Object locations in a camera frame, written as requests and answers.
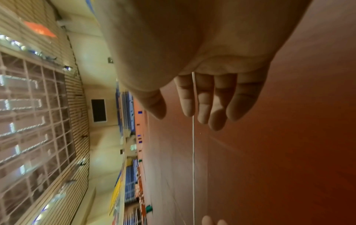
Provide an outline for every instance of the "hand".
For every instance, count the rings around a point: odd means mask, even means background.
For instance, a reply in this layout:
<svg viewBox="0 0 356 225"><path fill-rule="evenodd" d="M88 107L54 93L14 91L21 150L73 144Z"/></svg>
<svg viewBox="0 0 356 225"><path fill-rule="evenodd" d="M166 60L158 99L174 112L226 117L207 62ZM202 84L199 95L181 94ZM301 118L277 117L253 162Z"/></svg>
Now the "hand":
<svg viewBox="0 0 356 225"><path fill-rule="evenodd" d="M210 218L210 216L204 216L203 220L201 221L202 225L215 225L213 220ZM220 220L217 225L227 225L227 223L224 220Z"/></svg>
<svg viewBox="0 0 356 225"><path fill-rule="evenodd" d="M311 0L101 0L95 13L118 79L161 119L175 80L183 112L213 130L255 104L274 55ZM195 83L191 73L195 72Z"/></svg>

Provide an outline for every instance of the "beige wall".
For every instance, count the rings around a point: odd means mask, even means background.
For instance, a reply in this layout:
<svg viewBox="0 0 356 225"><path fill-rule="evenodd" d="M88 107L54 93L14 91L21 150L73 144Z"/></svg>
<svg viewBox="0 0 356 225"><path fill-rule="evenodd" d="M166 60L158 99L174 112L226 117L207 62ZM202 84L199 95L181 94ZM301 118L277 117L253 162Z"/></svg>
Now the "beige wall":
<svg viewBox="0 0 356 225"><path fill-rule="evenodd" d="M102 127L102 126L114 126L118 125L118 115L116 109L116 89L96 89L85 88L84 89L89 115L90 128ZM106 122L94 123L91 99L105 99L106 109Z"/></svg>

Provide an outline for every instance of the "floor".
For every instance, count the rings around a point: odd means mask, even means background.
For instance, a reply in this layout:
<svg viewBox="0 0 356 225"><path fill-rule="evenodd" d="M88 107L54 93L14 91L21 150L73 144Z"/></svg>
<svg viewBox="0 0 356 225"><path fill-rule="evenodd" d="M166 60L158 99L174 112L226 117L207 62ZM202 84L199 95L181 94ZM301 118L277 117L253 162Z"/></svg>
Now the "floor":
<svg viewBox="0 0 356 225"><path fill-rule="evenodd" d="M151 224L356 223L355 11L314 1L257 105L220 132L195 119L193 131L174 85L163 89L167 117L140 115Z"/></svg>

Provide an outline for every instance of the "green object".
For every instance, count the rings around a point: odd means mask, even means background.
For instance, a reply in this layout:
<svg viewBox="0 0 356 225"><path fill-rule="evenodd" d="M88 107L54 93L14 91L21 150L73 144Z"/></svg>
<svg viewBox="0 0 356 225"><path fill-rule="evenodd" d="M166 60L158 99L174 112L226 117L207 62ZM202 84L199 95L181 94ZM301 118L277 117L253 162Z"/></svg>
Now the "green object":
<svg viewBox="0 0 356 225"><path fill-rule="evenodd" d="M146 206L146 213L152 212L153 208L151 205Z"/></svg>

